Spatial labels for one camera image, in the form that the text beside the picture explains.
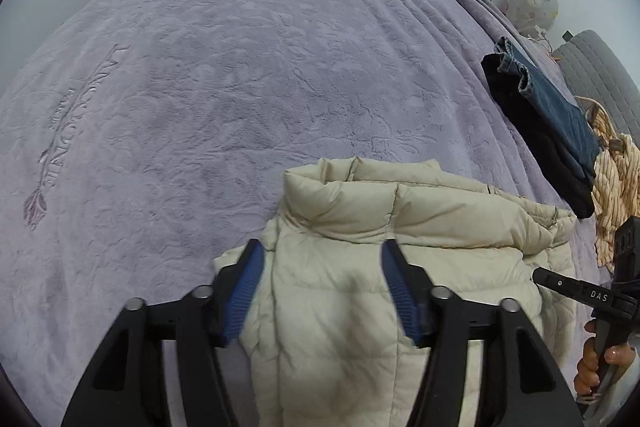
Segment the orange striped cloth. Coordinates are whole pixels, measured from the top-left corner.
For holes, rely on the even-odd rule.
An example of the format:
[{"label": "orange striped cloth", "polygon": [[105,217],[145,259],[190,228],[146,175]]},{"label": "orange striped cloth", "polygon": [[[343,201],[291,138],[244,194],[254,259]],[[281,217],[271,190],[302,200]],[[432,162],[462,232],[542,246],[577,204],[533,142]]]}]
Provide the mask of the orange striped cloth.
[{"label": "orange striped cloth", "polygon": [[607,111],[592,98],[575,97],[591,104],[586,117],[604,149],[595,163],[591,197],[596,214],[598,266],[613,272],[613,237],[629,216],[640,216],[640,150],[628,134],[618,134]]}]

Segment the lavender blanket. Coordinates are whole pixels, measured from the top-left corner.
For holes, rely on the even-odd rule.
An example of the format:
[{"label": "lavender blanket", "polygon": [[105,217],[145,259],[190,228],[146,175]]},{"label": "lavender blanket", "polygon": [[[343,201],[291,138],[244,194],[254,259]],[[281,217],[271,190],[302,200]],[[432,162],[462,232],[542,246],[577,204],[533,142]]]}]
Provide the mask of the lavender blanket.
[{"label": "lavender blanket", "polygon": [[436,158],[565,206],[489,95],[482,20],[472,0],[94,0],[63,24],[0,102],[0,362],[43,427],[123,302],[209,282],[284,169]]}]

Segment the floral lamp shade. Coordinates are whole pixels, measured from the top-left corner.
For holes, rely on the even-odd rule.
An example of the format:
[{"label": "floral lamp shade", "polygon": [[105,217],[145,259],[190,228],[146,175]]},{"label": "floral lamp shade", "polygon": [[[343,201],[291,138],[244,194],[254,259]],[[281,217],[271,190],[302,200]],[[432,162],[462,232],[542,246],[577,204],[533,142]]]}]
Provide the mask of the floral lamp shade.
[{"label": "floral lamp shade", "polygon": [[548,30],[558,16],[558,0],[507,0],[505,15],[525,37],[541,37],[536,26]]}]

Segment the quilted down jacket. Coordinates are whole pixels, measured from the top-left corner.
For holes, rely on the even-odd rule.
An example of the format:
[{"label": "quilted down jacket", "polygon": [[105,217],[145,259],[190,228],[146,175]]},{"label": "quilted down jacket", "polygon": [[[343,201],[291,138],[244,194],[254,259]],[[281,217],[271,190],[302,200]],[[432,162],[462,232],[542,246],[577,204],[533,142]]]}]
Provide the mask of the quilted down jacket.
[{"label": "quilted down jacket", "polygon": [[[575,219],[433,160],[323,159],[289,169],[260,238],[265,268],[241,335],[261,427],[406,424],[428,350],[402,333],[380,269],[388,237],[465,299],[517,299],[562,362],[575,303],[530,277],[536,266],[574,276]],[[216,269],[241,250],[217,258]],[[470,343],[463,426],[474,423],[480,361],[480,343]]]}]

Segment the gray pillow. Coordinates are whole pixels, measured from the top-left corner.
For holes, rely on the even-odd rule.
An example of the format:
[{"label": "gray pillow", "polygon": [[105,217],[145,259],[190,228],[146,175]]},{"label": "gray pillow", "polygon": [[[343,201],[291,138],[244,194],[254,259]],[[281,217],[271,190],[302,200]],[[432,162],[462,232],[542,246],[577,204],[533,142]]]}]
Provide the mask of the gray pillow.
[{"label": "gray pillow", "polygon": [[640,91],[600,36],[583,31],[554,55],[561,57],[558,65],[571,92],[600,102],[616,129],[640,144]]}]

